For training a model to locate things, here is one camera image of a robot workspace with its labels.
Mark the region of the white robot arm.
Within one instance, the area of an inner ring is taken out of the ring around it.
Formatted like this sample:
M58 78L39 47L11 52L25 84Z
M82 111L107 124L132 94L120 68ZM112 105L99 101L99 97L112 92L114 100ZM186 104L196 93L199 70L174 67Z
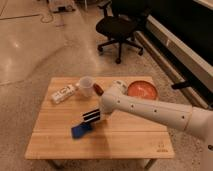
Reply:
M139 99L126 95L127 85L114 81L100 97L100 111L127 112L186 132L204 142L200 171L213 171L213 111L191 105Z

